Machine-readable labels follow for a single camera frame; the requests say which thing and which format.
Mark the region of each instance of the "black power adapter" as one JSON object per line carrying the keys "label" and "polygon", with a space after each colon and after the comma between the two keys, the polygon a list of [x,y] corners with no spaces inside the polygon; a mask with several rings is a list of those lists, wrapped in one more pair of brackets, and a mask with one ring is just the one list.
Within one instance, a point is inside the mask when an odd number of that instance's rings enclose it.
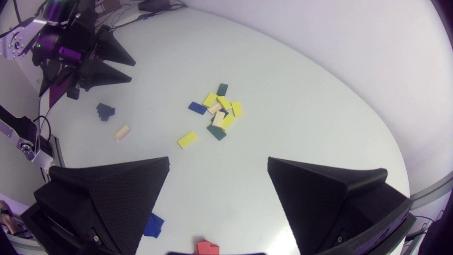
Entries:
{"label": "black power adapter", "polygon": [[160,12],[171,7],[170,0],[145,0],[138,4],[139,10],[148,12]]}

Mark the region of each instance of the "wooden block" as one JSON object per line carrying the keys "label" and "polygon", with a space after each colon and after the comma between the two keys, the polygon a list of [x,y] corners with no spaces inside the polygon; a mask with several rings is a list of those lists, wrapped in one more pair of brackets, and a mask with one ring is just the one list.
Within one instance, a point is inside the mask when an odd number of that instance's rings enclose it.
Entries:
{"label": "wooden block", "polygon": [[214,104],[213,106],[211,106],[210,108],[208,108],[208,112],[210,114],[214,114],[216,113],[218,110],[222,109],[222,105],[220,103],[216,103]]}
{"label": "wooden block", "polygon": [[219,246],[211,246],[211,252],[214,255],[219,255],[220,254],[220,247]]}
{"label": "wooden block", "polygon": [[228,84],[221,83],[217,90],[217,96],[225,96],[227,94]]}
{"label": "wooden block", "polygon": [[199,113],[201,115],[203,115],[207,110],[207,108],[205,106],[200,105],[199,103],[196,103],[196,102],[190,103],[189,109],[191,109],[192,111]]}
{"label": "wooden block", "polygon": [[217,101],[219,101],[220,105],[224,110],[231,110],[231,104],[225,97],[217,97]]}
{"label": "wooden block", "polygon": [[125,126],[122,127],[118,132],[116,132],[116,134],[113,136],[113,138],[114,138],[116,141],[119,141],[119,140],[121,140],[121,138],[123,138],[127,133],[129,133],[129,131],[130,131],[129,126],[125,125]]}
{"label": "wooden block", "polygon": [[207,127],[207,129],[209,130],[209,132],[211,132],[211,134],[217,138],[217,140],[222,140],[223,138],[225,138],[225,136],[227,136],[227,133],[225,133],[221,128],[219,127],[215,127],[213,125],[209,125],[209,127]]}
{"label": "wooden block", "polygon": [[197,248],[198,248],[199,255],[212,255],[211,245],[208,241],[198,242]]}
{"label": "wooden block", "polygon": [[222,126],[224,117],[225,117],[225,113],[218,111],[216,113],[216,116],[214,117],[214,121],[212,122],[212,125],[220,128]]}
{"label": "wooden block", "polygon": [[184,136],[183,138],[181,138],[178,141],[178,144],[179,144],[179,146],[181,146],[182,149],[184,149],[185,147],[189,146],[189,144],[193,143],[197,139],[198,139],[197,135],[195,134],[194,131],[192,131],[192,132],[188,133],[186,136]]}
{"label": "wooden block", "polygon": [[244,115],[240,102],[231,102],[231,106],[233,107],[233,113],[235,117]]}
{"label": "wooden block", "polygon": [[206,107],[211,107],[212,104],[214,103],[214,101],[216,101],[216,99],[217,99],[217,95],[216,94],[209,93],[209,95],[206,97],[206,99],[204,100],[202,105],[204,105]]}
{"label": "wooden block", "polygon": [[229,114],[229,112],[225,111],[223,108],[220,109],[219,112],[225,113],[225,117]]}
{"label": "wooden block", "polygon": [[233,116],[233,114],[228,114],[225,119],[223,119],[223,123],[222,123],[222,126],[220,127],[221,129],[223,129],[223,131],[227,130],[231,123],[233,123],[233,121],[235,120],[236,118]]}

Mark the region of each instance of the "pile of blocks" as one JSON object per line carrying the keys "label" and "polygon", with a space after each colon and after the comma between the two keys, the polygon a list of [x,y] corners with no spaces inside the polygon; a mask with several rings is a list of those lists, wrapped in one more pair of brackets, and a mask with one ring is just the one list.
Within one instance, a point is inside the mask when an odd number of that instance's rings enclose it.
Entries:
{"label": "pile of blocks", "polygon": [[220,247],[205,240],[203,242],[197,243],[197,246],[195,246],[194,254],[195,255],[219,255]]}
{"label": "pile of blocks", "polygon": [[[207,127],[209,132],[217,140],[222,140],[227,136],[225,131],[235,121],[236,117],[244,115],[240,102],[229,102],[225,97],[228,89],[228,84],[220,84],[217,94],[209,93],[202,104],[192,102],[189,105],[189,109],[204,115],[208,111],[211,115],[215,116],[211,119],[211,125]],[[187,147],[189,144],[197,140],[197,135],[192,131],[178,141],[178,144],[182,149]]]}
{"label": "pile of blocks", "polygon": [[99,103],[96,107],[96,110],[99,114],[99,118],[101,118],[102,121],[107,121],[109,120],[109,116],[115,115],[115,108],[112,108],[103,103]]}

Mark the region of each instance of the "black wire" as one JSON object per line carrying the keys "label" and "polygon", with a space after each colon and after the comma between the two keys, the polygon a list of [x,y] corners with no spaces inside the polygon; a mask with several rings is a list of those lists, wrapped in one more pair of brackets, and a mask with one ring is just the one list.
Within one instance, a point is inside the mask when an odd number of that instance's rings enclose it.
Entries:
{"label": "black wire", "polygon": [[101,23],[99,23],[99,25],[95,26],[94,28],[97,28],[98,26],[102,25],[102,23],[104,23],[106,20],[108,20],[108,19],[109,19],[116,11],[121,10],[121,8],[123,8],[123,7],[126,6],[126,5],[131,6],[130,4],[123,4],[123,5],[121,5],[121,6],[118,7],[116,10],[114,10],[112,13],[110,13],[110,15],[109,15],[105,20],[103,20]]}
{"label": "black wire", "polygon": [[187,5],[184,2],[182,2],[180,0],[175,0],[175,1],[180,2],[181,4],[183,4],[184,7],[187,7]]}
{"label": "black wire", "polygon": [[37,17],[42,11],[44,11],[44,5],[46,5],[47,1],[44,1],[38,8],[38,11],[34,14]]}
{"label": "black wire", "polygon": [[14,3],[14,10],[16,11],[17,20],[19,21],[19,23],[22,23],[22,20],[20,19],[20,15],[19,15],[19,8],[17,7],[17,1],[13,0],[13,3]]}
{"label": "black wire", "polygon": [[135,7],[135,6],[137,6],[137,5],[131,5],[131,6],[127,7],[126,9],[124,9],[124,11],[123,11],[122,13],[116,14],[116,15],[112,18],[112,21],[110,22],[111,27],[113,27],[114,24],[120,20],[121,16],[124,15],[125,12],[129,11],[130,9],[132,9],[132,8]]}
{"label": "black wire", "polygon": [[129,22],[127,22],[127,23],[124,23],[124,24],[122,24],[122,25],[119,25],[119,26],[116,26],[116,27],[112,28],[111,31],[115,31],[115,30],[117,30],[117,29],[120,28],[120,27],[124,27],[124,26],[126,26],[126,25],[129,25],[129,24],[134,23],[134,22],[136,22],[136,21],[142,20],[142,19],[144,19],[144,18],[148,18],[148,17],[153,17],[153,16],[156,16],[156,15],[160,15],[160,14],[166,12],[166,11],[178,10],[178,9],[183,8],[183,7],[187,7],[187,5],[185,5],[185,4],[171,5],[170,8],[169,8],[169,9],[166,9],[166,10],[161,10],[161,11],[158,11],[158,12],[152,12],[152,13],[142,14],[142,15],[140,15],[137,19],[135,19],[135,20],[133,20],[133,21],[129,21]]}
{"label": "black wire", "polygon": [[47,138],[47,142],[50,141],[50,135],[52,134],[52,131],[50,129],[50,123],[49,123],[49,120],[47,119],[47,117],[43,116],[43,115],[39,115],[36,119],[33,120],[33,122],[37,121],[39,118],[44,118],[44,120],[47,122],[47,125],[49,127],[49,137]]}
{"label": "black wire", "polygon": [[428,218],[428,217],[425,217],[425,216],[417,216],[417,215],[414,215],[414,216],[415,216],[415,217],[419,217],[419,218],[425,218],[425,219],[428,219],[428,220],[432,221],[433,223],[437,224],[437,222],[436,222],[436,221],[434,221],[434,220],[433,220],[433,219],[431,219],[431,218]]}
{"label": "black wire", "polygon": [[44,177],[43,169],[42,168],[40,168],[40,169],[41,169],[41,175],[43,176],[44,182],[47,183],[46,177]]}

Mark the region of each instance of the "blue block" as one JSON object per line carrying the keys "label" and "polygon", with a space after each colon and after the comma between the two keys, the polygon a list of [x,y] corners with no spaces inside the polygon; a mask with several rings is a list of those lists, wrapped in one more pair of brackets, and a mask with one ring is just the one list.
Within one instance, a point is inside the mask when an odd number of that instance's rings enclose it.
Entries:
{"label": "blue block", "polygon": [[161,228],[164,222],[165,222],[164,220],[157,217],[154,213],[151,213],[148,222],[146,223],[143,234],[145,236],[152,236],[158,238],[161,233]]}
{"label": "blue block", "polygon": [[196,102],[190,103],[189,109],[191,109],[192,111],[194,111],[196,113],[199,113],[201,115],[203,115],[207,111],[206,106],[200,105],[200,104],[198,104]]}
{"label": "blue block", "polygon": [[[222,109],[220,109],[220,110],[219,110],[219,112],[223,112],[223,113],[225,113],[225,116],[223,116],[223,118],[225,118],[225,117],[226,117],[226,116],[228,115],[228,112],[227,112],[227,111],[225,111],[225,110],[224,110],[223,108],[222,108]],[[212,119],[211,119],[211,122],[214,122],[214,118],[215,118],[215,117],[216,117],[216,115],[214,114],[214,117],[212,117]]]}
{"label": "blue block", "polygon": [[162,220],[161,218],[157,217],[154,213],[151,213],[151,217],[153,218],[153,223],[154,225],[161,229],[162,228],[162,225],[164,224],[164,220]]}
{"label": "blue block", "polygon": [[145,230],[143,231],[145,236],[154,236],[154,226],[152,222],[152,216],[149,217],[148,222],[146,223]]}

